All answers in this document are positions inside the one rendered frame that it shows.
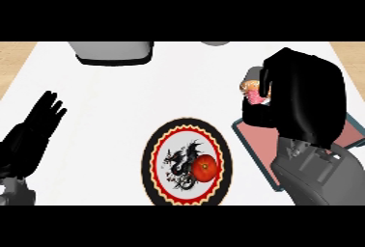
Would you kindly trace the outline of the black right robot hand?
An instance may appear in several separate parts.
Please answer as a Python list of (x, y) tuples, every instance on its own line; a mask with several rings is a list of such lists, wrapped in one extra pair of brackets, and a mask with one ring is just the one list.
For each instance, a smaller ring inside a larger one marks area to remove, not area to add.
[(245, 124), (329, 149), (344, 129), (345, 92), (339, 68), (314, 55), (282, 48), (262, 60), (259, 96), (268, 105), (242, 102)]

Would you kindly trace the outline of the pink teal-edged placemat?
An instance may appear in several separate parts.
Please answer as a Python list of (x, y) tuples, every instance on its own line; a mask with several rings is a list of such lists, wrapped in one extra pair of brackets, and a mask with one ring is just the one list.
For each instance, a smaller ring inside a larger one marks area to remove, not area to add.
[[(274, 191), (282, 191), (283, 188), (270, 170), (270, 162), (276, 156), (276, 129), (246, 125), (243, 121), (237, 119), (231, 124), (231, 130), (254, 159), (271, 189)], [(344, 130), (341, 136), (335, 140), (335, 144), (345, 149), (365, 145), (365, 127), (350, 115), (345, 115)]]

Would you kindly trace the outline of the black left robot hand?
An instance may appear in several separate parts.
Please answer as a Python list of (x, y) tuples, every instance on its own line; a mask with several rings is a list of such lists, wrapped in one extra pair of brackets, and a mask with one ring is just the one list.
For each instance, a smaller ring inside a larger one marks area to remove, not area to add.
[(0, 178), (26, 178), (33, 173), (66, 112), (60, 106), (57, 94), (47, 91), (0, 142)]

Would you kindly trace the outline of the grey box-shaped appliance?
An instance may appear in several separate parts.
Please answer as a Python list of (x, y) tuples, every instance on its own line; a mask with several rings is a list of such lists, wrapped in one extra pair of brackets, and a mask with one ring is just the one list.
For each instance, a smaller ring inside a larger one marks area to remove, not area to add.
[(152, 57), (152, 41), (70, 41), (76, 60), (90, 66), (143, 65)]

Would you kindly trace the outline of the round dragon-print plate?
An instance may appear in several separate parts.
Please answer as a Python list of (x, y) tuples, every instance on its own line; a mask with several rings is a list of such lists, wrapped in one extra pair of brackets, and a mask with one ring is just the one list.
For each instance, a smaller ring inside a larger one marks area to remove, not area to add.
[[(215, 177), (196, 180), (190, 166), (209, 154), (217, 162)], [(156, 206), (217, 206), (227, 192), (231, 158), (217, 129), (203, 121), (180, 118), (153, 132), (141, 155), (141, 184)]]

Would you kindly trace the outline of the red tomato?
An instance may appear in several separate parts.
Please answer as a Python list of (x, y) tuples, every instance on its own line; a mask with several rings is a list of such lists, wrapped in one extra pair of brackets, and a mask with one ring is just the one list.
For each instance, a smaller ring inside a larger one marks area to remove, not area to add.
[(196, 157), (190, 171), (197, 181), (208, 182), (217, 175), (217, 162), (209, 154), (202, 154)]

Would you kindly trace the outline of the grey plate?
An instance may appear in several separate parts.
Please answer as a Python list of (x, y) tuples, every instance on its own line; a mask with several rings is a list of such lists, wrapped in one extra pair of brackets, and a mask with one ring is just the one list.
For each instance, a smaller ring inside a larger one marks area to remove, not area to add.
[(243, 81), (259, 81), (262, 77), (262, 67), (251, 67), (246, 71)]

